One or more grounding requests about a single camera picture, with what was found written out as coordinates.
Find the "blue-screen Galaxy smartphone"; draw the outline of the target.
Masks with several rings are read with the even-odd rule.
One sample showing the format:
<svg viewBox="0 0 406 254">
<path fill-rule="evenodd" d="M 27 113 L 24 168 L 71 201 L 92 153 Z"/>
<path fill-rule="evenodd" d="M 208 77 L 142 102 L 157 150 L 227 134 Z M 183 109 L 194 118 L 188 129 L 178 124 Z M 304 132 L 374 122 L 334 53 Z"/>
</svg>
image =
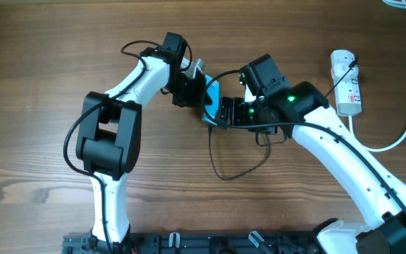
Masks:
<svg viewBox="0 0 406 254">
<path fill-rule="evenodd" d="M 212 77 L 209 75 L 205 75 L 204 76 L 206 78 L 206 84 L 208 84 L 211 80 Z M 207 110 L 207 112 L 209 113 L 209 115 L 215 119 L 216 118 L 216 114 L 219 110 L 219 105 L 220 105 L 220 84 L 219 82 L 216 80 L 214 81 L 208 88 L 207 90 L 207 99 L 211 99 L 210 103 L 206 103 L 205 104 L 205 109 Z M 206 114 L 202 113 L 202 120 L 203 122 L 206 122 L 210 125 L 216 126 L 216 123 L 214 123 L 213 121 L 211 121 L 208 116 Z"/>
</svg>

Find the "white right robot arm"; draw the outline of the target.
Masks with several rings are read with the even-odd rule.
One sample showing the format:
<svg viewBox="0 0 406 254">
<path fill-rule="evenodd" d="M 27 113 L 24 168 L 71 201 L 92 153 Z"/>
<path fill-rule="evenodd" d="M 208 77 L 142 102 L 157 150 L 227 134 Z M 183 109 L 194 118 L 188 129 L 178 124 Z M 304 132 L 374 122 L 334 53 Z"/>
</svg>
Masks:
<svg viewBox="0 0 406 254">
<path fill-rule="evenodd" d="M 311 83 L 291 86 L 270 55 L 236 71 L 253 96 L 228 108 L 203 112 L 219 128 L 283 133 L 310 151 L 345 189 L 363 223 L 336 220 L 316 237 L 326 253 L 406 253 L 406 184 L 363 148 L 327 98 Z"/>
</svg>

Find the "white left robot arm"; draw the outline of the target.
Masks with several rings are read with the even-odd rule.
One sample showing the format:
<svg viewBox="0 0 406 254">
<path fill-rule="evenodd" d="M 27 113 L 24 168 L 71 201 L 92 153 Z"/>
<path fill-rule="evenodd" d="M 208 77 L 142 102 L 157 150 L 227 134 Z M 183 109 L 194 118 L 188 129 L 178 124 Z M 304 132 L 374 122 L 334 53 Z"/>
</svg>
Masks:
<svg viewBox="0 0 406 254">
<path fill-rule="evenodd" d="M 168 32 L 163 43 L 147 44 L 136 55 L 136 67 L 117 86 L 86 95 L 82 114 L 63 144 L 68 166 L 90 177 L 94 188 L 90 248 L 99 253 L 123 253 L 129 246 L 126 183 L 140 154 L 143 109 L 157 92 L 171 94 L 178 107 L 212 102 L 205 97 L 202 66 L 185 58 L 192 50 L 182 35 Z"/>
</svg>

